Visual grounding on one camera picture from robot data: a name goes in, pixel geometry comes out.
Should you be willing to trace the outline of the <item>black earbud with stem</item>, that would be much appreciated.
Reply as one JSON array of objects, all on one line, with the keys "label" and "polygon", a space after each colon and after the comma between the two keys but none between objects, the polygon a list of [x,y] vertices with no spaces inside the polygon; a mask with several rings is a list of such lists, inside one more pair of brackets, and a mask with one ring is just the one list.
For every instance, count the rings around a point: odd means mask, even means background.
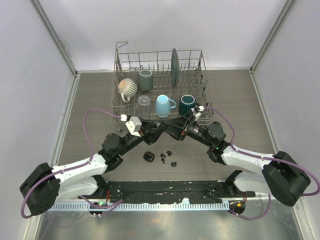
[{"label": "black earbud with stem", "polygon": [[165,156],[163,153],[161,153],[161,154],[160,154],[160,157],[161,157],[162,163],[164,164],[164,163],[165,163],[165,158],[166,158],[166,156]]}]

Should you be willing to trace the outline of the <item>clear glass tumbler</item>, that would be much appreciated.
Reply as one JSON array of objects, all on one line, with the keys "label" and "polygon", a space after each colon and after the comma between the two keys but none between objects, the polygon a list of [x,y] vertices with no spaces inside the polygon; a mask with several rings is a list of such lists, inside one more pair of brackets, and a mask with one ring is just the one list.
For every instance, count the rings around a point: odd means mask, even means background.
[{"label": "clear glass tumbler", "polygon": [[147,95],[141,95],[137,99],[135,114],[141,118],[148,118],[151,113],[151,99]]}]

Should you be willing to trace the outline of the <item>small black earbud case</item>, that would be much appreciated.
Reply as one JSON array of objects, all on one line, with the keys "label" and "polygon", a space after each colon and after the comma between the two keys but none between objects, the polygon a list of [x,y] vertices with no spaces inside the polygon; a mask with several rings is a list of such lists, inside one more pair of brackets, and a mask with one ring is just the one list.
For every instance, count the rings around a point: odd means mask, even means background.
[{"label": "small black earbud case", "polygon": [[151,163],[151,162],[154,161],[155,155],[154,155],[152,152],[150,152],[150,151],[146,151],[146,152],[144,153],[144,155],[143,155],[143,159],[144,159],[145,161]]}]

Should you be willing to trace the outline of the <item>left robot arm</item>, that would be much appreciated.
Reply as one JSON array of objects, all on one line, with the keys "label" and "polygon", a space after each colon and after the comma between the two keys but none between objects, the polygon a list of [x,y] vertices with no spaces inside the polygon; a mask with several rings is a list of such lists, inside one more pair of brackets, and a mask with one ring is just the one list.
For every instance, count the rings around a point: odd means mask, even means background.
[{"label": "left robot arm", "polygon": [[108,134],[101,150],[86,159],[58,166],[39,164],[19,187],[23,196],[21,216],[28,218],[25,208],[33,217],[70,198],[91,195],[102,199],[107,192],[102,175],[115,170],[123,162],[122,156],[134,147],[142,142],[151,145],[170,129],[167,120],[144,121],[138,117],[131,117],[126,127],[129,132],[125,136]]}]

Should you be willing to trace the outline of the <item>grey ceramic cup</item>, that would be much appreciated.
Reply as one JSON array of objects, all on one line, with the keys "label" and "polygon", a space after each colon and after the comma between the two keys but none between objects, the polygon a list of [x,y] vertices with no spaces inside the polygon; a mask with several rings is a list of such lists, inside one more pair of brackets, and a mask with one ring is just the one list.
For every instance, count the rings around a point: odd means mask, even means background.
[{"label": "grey ceramic cup", "polygon": [[138,88],[142,91],[150,91],[153,88],[153,73],[150,70],[139,71]]}]

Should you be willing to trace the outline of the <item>light blue mug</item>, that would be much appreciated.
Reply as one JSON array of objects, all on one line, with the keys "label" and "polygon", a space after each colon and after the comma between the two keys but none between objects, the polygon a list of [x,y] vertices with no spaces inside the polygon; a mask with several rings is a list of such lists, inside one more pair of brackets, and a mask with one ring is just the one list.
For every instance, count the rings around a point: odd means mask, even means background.
[{"label": "light blue mug", "polygon": [[155,113],[160,118],[167,118],[172,109],[175,109],[177,103],[169,98],[167,95],[159,95],[155,102]]}]

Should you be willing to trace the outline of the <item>striped ceramic mug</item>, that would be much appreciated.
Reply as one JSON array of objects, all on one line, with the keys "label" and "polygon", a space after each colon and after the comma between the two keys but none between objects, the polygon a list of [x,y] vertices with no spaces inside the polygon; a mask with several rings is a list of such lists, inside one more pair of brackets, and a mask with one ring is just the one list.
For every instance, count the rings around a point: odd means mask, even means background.
[{"label": "striped ceramic mug", "polygon": [[118,92],[125,103],[128,103],[135,96],[137,90],[137,84],[130,78],[125,78],[118,84]]}]

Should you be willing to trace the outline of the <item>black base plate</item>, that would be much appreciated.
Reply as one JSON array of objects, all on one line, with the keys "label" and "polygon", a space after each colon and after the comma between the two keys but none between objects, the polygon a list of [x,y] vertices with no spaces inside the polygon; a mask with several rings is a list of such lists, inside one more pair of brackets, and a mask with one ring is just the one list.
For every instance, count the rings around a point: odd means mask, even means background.
[{"label": "black base plate", "polygon": [[85,195],[88,200],[106,200],[124,204],[179,204],[189,199],[191,204],[221,203],[222,198],[254,198],[255,192],[242,193],[230,182],[216,180],[196,181],[110,181],[100,196]]}]

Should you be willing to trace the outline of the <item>dark green mug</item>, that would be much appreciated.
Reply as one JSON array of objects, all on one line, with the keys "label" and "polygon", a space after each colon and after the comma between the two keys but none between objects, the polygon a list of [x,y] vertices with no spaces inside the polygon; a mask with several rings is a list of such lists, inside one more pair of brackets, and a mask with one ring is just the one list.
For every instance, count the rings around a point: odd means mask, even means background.
[{"label": "dark green mug", "polygon": [[196,102],[196,98],[193,95],[186,94],[179,100],[178,113],[182,117],[187,115],[192,108],[199,106],[200,105]]}]

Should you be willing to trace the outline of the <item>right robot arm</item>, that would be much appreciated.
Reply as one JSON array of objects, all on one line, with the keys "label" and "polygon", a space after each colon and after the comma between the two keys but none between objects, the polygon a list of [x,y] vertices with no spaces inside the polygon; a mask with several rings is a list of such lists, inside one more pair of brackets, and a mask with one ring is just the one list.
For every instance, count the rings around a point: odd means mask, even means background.
[{"label": "right robot arm", "polygon": [[192,116],[164,120],[165,132],[181,141],[186,136],[209,147],[207,154],[215,162],[243,169],[226,184],[226,193],[233,198],[243,192],[272,195],[282,204],[292,207],[304,194],[311,179],[296,167],[289,154],[263,154],[237,148],[225,141],[226,134],[217,121],[201,127]]}]

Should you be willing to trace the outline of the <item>dark teal plate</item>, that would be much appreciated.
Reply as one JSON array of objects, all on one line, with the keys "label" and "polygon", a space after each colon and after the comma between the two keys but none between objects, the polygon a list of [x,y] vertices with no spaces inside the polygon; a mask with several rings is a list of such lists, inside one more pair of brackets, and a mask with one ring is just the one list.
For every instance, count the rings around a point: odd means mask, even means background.
[{"label": "dark teal plate", "polygon": [[179,81],[180,62],[177,50],[173,48],[171,54],[171,85],[175,87]]}]

